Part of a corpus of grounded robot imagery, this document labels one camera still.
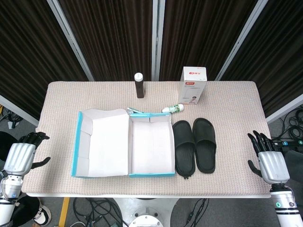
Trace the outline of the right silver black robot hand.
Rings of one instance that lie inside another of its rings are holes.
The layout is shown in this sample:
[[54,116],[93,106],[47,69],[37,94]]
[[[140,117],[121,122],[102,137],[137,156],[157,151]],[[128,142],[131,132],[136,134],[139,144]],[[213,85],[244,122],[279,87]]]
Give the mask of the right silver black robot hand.
[[248,160],[251,171],[261,177],[267,184],[284,184],[290,179],[284,156],[277,150],[274,142],[265,134],[253,131],[248,133],[253,149],[258,158],[259,169],[252,160]]

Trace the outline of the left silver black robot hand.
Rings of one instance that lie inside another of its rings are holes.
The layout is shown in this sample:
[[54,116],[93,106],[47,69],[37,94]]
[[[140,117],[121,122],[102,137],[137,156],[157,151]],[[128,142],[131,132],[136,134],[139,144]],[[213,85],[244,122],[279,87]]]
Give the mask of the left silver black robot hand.
[[50,157],[46,157],[40,162],[34,162],[34,157],[38,146],[43,140],[48,139],[50,138],[44,132],[31,132],[21,137],[18,142],[11,145],[4,171],[8,175],[25,176],[31,169],[46,165],[50,161]]

